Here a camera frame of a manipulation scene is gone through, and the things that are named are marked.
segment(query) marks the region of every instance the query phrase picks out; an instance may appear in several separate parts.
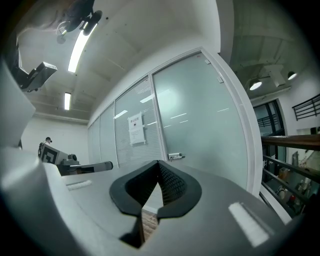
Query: ceiling light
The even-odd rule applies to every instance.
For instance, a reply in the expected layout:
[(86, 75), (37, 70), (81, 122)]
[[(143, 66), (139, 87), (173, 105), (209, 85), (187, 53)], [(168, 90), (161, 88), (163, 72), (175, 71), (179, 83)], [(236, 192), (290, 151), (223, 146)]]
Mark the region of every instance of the ceiling light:
[(229, 108), (225, 108), (225, 109), (222, 109), (222, 110), (219, 110), (217, 112), (221, 112), (221, 111), (225, 111), (225, 110), (228, 110)]
[(288, 80), (294, 79), (297, 76), (297, 73), (290, 71), (288, 73)]
[(257, 89), (258, 87), (260, 87), (262, 85), (262, 82), (258, 79), (253, 79), (250, 82), (251, 86), (250, 86), (250, 91), (253, 91), (255, 89)]
[(176, 115), (176, 116), (174, 116), (174, 117), (170, 117), (170, 119), (177, 118), (177, 117), (181, 117), (181, 116), (184, 116), (184, 115), (186, 115), (186, 114), (187, 114), (187, 113), (179, 114), (179, 115)]
[(74, 47), (73, 47), (68, 71), (73, 72), (73, 73), (76, 72), (77, 65), (78, 65), (80, 56), (82, 54), (82, 51), (84, 50), (86, 43), (87, 43), (90, 35), (92, 34), (92, 32), (95, 30), (96, 26), (97, 26), (97, 24), (95, 24), (95, 26), (93, 27), (93, 29), (89, 35), (84, 35), (84, 31), (81, 30), (81, 32), (80, 32), (80, 34), (74, 44)]
[(148, 96), (148, 97), (146, 97), (146, 98), (144, 98), (144, 99), (140, 100), (140, 102), (141, 102), (141, 103), (145, 103), (145, 102), (147, 102), (147, 101), (152, 100), (152, 98), (153, 98), (153, 97), (154, 97), (154, 95), (153, 95), (153, 94), (151, 94), (150, 96)]
[(70, 99), (71, 99), (71, 93), (66, 92), (64, 94), (64, 109), (65, 110), (70, 109)]
[(127, 110), (124, 110), (122, 112), (120, 112), (119, 114), (117, 114), (114, 119), (117, 119), (118, 117), (121, 117), (123, 114), (127, 113), (128, 111)]
[[(163, 92), (157, 93), (156, 95), (157, 95), (157, 97), (159, 98), (159, 97), (162, 97), (162, 96), (167, 95), (168, 93), (170, 93), (170, 90), (164, 90)], [(140, 100), (140, 102), (141, 102), (141, 103), (146, 103), (146, 102), (152, 100), (153, 97), (154, 97), (154, 95), (151, 94), (150, 96), (148, 96), (148, 97)]]

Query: window blinds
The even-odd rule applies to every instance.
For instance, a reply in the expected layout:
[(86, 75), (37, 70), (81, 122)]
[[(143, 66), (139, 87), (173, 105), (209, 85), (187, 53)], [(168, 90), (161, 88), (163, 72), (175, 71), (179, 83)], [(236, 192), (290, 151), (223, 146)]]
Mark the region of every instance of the window blinds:
[(89, 162), (92, 164), (94, 162), (94, 158), (92, 155), (92, 125), (88, 129), (88, 154), (89, 154)]
[(100, 153), (101, 161), (111, 161), (118, 168), (115, 143), (115, 105), (109, 106), (100, 116)]
[[(115, 143), (119, 167), (162, 159), (151, 94), (150, 80), (145, 78), (115, 101)], [(140, 112), (145, 143), (131, 145), (128, 118)]]
[(100, 116), (92, 125), (92, 158), (94, 163), (100, 163)]

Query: door handle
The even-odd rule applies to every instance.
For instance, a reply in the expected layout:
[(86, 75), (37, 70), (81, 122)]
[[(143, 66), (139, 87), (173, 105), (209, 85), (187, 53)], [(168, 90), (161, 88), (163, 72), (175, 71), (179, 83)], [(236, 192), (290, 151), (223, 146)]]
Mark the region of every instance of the door handle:
[(178, 159), (182, 159), (185, 158), (185, 155), (181, 155), (181, 153), (173, 153), (173, 154), (168, 154), (168, 159), (169, 160), (178, 160)]

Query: white label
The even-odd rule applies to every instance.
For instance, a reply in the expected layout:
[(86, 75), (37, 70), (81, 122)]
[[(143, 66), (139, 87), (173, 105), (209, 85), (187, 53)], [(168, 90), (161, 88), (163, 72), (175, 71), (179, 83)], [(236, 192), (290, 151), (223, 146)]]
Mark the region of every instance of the white label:
[(139, 114), (133, 115), (128, 118), (129, 122), (129, 135), (130, 135), (130, 144), (144, 143), (145, 134), (144, 126), (142, 124), (142, 115)]

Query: door frame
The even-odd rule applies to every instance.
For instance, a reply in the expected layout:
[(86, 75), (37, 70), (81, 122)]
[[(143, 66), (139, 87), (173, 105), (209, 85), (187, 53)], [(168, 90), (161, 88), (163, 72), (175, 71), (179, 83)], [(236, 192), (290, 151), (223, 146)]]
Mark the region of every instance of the door frame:
[(148, 73), (148, 77), (151, 82), (151, 93), (153, 94), (153, 106), (154, 115), (157, 121), (158, 137), (160, 146), (162, 149), (163, 159), (168, 161), (167, 145), (164, 138), (163, 126), (160, 116), (158, 98), (156, 94), (156, 88), (154, 84), (153, 75), (160, 72), (161, 70), (186, 59), (190, 56), (202, 53), (210, 62), (212, 67), (223, 79), (223, 83), (227, 87), (233, 102), (238, 111), (238, 115), (242, 124), (242, 130), (244, 134), (246, 153), (247, 153), (247, 183), (246, 190), (258, 197), (261, 187), (262, 180), (262, 169), (263, 169), (263, 153), (262, 143), (260, 137), (260, 130), (257, 123), (256, 115), (253, 106), (249, 100), (249, 97), (243, 88), (242, 84), (231, 70), (229, 65), (218, 55), (218, 53), (209, 53), (203, 47), (198, 47), (193, 50), (187, 51), (183, 54), (178, 55), (175, 58), (168, 60), (162, 65), (156, 67)]

